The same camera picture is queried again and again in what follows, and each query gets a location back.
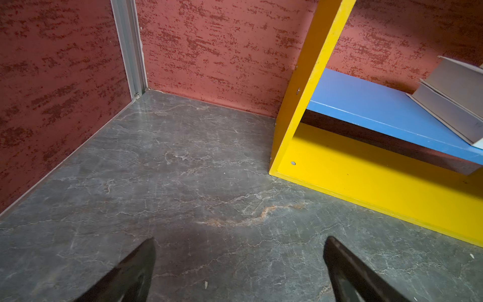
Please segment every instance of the red textured wall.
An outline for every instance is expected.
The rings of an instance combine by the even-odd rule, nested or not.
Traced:
[[[483,63],[483,1],[357,0],[328,67],[412,93],[438,55]]]
[[[276,116],[316,1],[137,0],[149,86]],[[413,92],[437,55],[483,63],[483,1],[357,0],[328,67]]]
[[[276,116],[316,1],[136,5],[149,87]]]
[[[109,0],[0,2],[0,212],[130,102]]]

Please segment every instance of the book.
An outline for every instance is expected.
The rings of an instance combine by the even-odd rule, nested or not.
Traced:
[[[468,144],[483,149],[483,118],[421,81],[408,96]]]
[[[422,82],[483,119],[483,69],[455,59],[443,61]]]

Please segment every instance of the yellow shelf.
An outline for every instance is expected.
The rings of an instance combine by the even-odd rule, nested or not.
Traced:
[[[300,124],[354,2],[318,4],[277,116],[270,174],[483,246],[482,169],[465,176]]]

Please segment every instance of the shelf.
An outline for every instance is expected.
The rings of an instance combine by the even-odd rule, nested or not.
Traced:
[[[483,165],[483,150],[396,89],[325,69],[307,109]]]

